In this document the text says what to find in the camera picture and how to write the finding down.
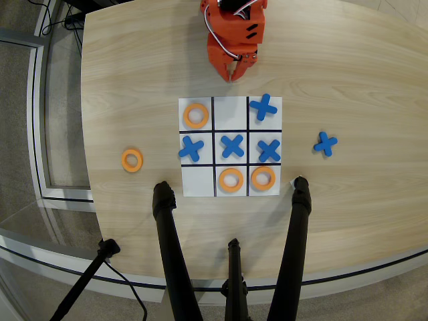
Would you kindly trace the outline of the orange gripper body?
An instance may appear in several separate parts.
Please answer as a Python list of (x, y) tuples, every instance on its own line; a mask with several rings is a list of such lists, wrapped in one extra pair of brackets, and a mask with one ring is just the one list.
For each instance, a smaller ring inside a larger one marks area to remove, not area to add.
[(238, 62), (243, 54), (256, 53), (263, 41), (265, 15), (251, 12), (249, 19), (232, 13), (207, 12), (209, 61)]

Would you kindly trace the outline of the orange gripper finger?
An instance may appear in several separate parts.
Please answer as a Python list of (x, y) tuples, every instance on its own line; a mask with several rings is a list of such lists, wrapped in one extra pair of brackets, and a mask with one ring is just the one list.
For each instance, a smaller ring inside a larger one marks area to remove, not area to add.
[(231, 62), (214, 62), (213, 66), (225, 82), (231, 81), (231, 74), (229, 73)]
[(234, 82), (244, 75), (246, 70), (252, 67), (257, 62), (258, 56), (256, 53), (247, 53), (241, 56), (241, 59), (236, 63), (235, 69), (231, 75), (231, 81)]

